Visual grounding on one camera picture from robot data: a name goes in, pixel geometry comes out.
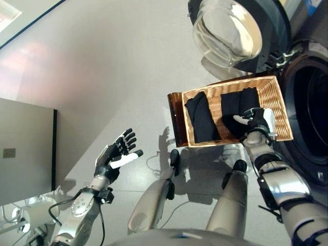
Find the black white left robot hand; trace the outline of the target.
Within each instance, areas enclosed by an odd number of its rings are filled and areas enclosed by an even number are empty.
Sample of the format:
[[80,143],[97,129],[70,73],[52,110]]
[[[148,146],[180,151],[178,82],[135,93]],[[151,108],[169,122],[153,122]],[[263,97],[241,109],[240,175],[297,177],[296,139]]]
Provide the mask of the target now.
[[112,184],[119,176],[119,169],[138,159],[144,153],[133,151],[136,147],[135,132],[132,128],[121,133],[111,145],[106,145],[95,161],[95,177],[104,177]]

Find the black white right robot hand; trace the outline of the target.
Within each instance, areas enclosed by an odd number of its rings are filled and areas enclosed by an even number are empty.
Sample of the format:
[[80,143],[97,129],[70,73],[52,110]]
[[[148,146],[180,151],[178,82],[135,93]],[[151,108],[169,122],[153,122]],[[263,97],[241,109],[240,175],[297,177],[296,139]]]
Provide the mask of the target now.
[[275,115],[269,108],[250,108],[241,115],[233,115],[232,120],[231,133],[236,138],[242,138],[254,131],[261,131],[264,135],[275,133]]

